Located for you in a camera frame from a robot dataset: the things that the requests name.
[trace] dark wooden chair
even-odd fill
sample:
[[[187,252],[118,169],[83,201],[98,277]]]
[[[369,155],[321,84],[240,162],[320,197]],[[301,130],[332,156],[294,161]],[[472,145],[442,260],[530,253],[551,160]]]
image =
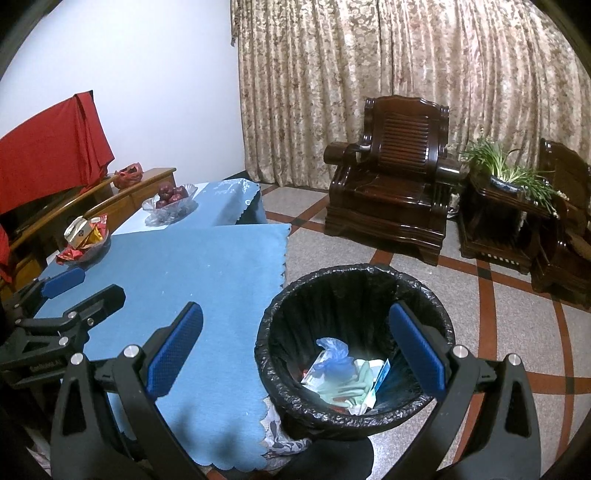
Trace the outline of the dark wooden chair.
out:
[[[555,197],[559,218],[542,223],[540,253],[531,269],[535,291],[546,291],[552,284],[583,293],[591,302],[591,231],[588,207],[591,196],[589,166],[579,155],[558,142],[540,140],[540,170],[552,186],[569,199]]]
[[[398,95],[367,99],[362,139],[324,151],[324,162],[338,166],[324,232],[412,244],[437,265],[459,179],[459,164],[447,160],[448,129],[446,106]]]

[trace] red cloth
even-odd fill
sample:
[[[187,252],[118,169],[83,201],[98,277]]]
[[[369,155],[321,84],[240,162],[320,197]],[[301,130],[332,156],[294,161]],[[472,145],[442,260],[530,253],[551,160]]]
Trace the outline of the red cloth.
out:
[[[78,93],[0,138],[0,213],[97,183],[113,159],[90,92]],[[9,255],[0,226],[0,274],[7,281]]]

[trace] black trash bag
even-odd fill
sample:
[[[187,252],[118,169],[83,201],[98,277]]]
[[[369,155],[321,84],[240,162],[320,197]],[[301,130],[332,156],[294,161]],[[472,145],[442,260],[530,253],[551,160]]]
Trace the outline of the black trash bag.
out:
[[[388,312],[397,300],[404,300],[421,322],[454,344],[452,321],[435,294],[410,275],[386,266],[324,268],[291,283],[273,299],[259,327],[255,359],[291,435],[358,439],[400,425],[432,400],[392,338]],[[303,371],[322,351],[316,345],[322,337],[344,341],[354,358],[389,359],[390,372],[375,407],[365,415],[339,413],[300,384]]]

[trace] floor tile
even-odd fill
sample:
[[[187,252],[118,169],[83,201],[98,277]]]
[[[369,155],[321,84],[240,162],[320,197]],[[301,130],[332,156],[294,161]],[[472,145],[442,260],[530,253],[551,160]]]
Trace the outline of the floor tile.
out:
[[[369,437],[374,446],[374,468],[368,480],[381,480],[402,456],[435,408],[432,401],[411,419],[387,432]]]
[[[300,228],[287,242],[287,284],[319,268],[369,262],[374,252],[346,238]]]
[[[446,267],[432,267],[406,255],[394,255],[390,265],[433,290],[452,319],[456,343],[467,346],[477,355],[480,330],[478,278]]]
[[[457,223],[447,221],[446,234],[443,239],[441,254],[456,260],[476,265],[476,258],[464,258],[460,253],[460,234],[457,231]]]
[[[564,375],[562,342],[552,301],[495,283],[497,359],[511,352],[525,369]]]
[[[531,283],[531,275],[521,274],[517,270],[513,270],[512,268],[503,267],[502,265],[497,265],[491,263],[491,270],[494,272],[499,272],[504,275],[509,275],[510,277],[519,278],[520,280],[526,281],[527,283]]]
[[[263,195],[262,202],[269,212],[297,217],[325,196],[321,192],[282,187]]]
[[[310,220],[313,222],[322,223],[322,225],[324,225],[324,220],[326,220],[326,208],[323,208],[319,213],[314,215]]]
[[[591,313],[562,306],[566,325],[569,327],[570,345],[573,351],[573,365],[575,377],[591,377]]]
[[[569,442],[573,439],[574,434],[577,433],[590,409],[591,394],[574,396],[573,424],[570,428]]]
[[[535,410],[540,425],[540,444],[542,447],[542,475],[552,466],[558,451],[562,416],[564,414],[564,395],[542,395],[534,393]]]

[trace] chair backrest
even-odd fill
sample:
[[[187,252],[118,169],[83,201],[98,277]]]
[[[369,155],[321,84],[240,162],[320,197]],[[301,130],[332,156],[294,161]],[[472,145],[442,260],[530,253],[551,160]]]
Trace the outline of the chair backrest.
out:
[[[562,143],[540,139],[540,170],[556,190],[563,192],[569,203],[587,210],[591,194],[589,166]]]
[[[449,108],[400,95],[368,98],[363,130],[367,160],[377,170],[429,182],[447,155]]]

